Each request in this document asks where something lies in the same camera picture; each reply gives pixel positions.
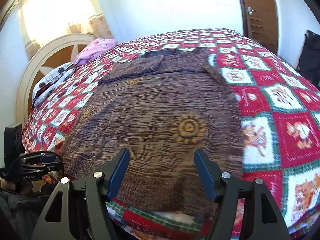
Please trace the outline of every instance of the brown sweater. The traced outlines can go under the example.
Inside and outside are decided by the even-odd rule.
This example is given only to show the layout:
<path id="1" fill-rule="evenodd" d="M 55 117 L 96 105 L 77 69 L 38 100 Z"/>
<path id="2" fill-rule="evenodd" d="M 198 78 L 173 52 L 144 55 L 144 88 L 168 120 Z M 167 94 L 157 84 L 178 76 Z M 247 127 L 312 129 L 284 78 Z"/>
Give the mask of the brown sweater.
<path id="1" fill-rule="evenodd" d="M 126 147 L 118 198 L 135 208 L 212 216 L 193 162 L 200 147 L 242 175 L 239 107 L 206 48 L 115 65 L 79 116 L 60 151 L 66 173 L 93 174 Z"/>

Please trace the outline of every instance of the sun pattern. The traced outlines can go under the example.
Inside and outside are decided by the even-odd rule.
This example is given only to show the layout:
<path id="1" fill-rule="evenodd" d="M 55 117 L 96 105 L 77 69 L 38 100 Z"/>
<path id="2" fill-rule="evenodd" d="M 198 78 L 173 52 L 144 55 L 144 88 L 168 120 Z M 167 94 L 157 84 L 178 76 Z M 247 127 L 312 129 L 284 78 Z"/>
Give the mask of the sun pattern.
<path id="1" fill-rule="evenodd" d="M 142 80 L 143 80 L 142 77 L 134 78 L 134 79 L 128 80 L 125 84 L 126 84 L 127 86 L 131 86 L 131 85 L 133 85 L 133 84 L 135 84 L 135 83 L 141 82 Z"/>
<path id="2" fill-rule="evenodd" d="M 84 122 L 85 120 L 87 120 L 87 119 L 90 117 L 90 115 L 91 115 L 93 112 L 94 112 L 93 107 L 92 107 L 92 106 L 88 107 L 88 109 L 82 114 L 80 120 L 81 120 L 82 122 Z"/>
<path id="3" fill-rule="evenodd" d="M 174 131 L 172 135 L 177 139 L 177 142 L 189 144 L 197 143 L 200 137 L 206 130 L 206 124 L 203 119 L 200 119 L 199 115 L 183 114 L 177 118 L 177 122 L 173 122 L 174 126 L 171 130 Z"/>

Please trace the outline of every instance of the sheer curtain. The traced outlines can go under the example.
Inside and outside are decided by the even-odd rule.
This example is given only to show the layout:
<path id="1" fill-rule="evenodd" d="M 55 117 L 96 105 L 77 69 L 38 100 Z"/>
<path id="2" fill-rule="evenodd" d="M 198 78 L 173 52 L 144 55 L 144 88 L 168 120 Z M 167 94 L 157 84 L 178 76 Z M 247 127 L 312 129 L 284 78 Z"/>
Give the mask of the sheer curtain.
<path id="1" fill-rule="evenodd" d="M 70 33 L 113 38 L 98 0 L 22 0 L 20 23 L 28 56 Z"/>

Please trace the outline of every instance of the red and white checkered blanket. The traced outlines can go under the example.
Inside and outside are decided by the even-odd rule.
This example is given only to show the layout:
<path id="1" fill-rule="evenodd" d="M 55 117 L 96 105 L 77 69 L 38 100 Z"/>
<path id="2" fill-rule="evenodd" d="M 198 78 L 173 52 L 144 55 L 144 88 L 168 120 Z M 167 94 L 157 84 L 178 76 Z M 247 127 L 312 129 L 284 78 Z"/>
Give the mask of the red and white checkered blanket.
<path id="1" fill-rule="evenodd" d="M 79 67 L 30 115 L 23 132 L 25 149 L 58 152 L 99 79 L 116 62 L 151 50 L 190 51 L 198 46 L 207 47 L 209 64 L 219 68 L 239 102 L 245 134 L 243 178 L 265 181 L 288 227 L 312 216 L 320 202 L 320 92 L 257 42 L 227 29 L 177 31 L 124 42 Z M 124 203 L 112 202 L 108 208 L 133 230 L 162 237 L 192 239 L 207 230 L 206 223 L 177 222 Z M 239 204 L 234 237 L 241 229 L 242 212 Z"/>

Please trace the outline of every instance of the brown wooden door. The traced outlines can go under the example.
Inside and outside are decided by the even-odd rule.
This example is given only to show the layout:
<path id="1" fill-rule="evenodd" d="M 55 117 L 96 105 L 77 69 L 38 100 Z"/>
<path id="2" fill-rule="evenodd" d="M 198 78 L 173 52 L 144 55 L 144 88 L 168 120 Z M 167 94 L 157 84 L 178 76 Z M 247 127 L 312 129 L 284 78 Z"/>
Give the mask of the brown wooden door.
<path id="1" fill-rule="evenodd" d="M 244 0 L 248 18 L 248 36 L 277 54 L 278 19 L 275 0 Z"/>

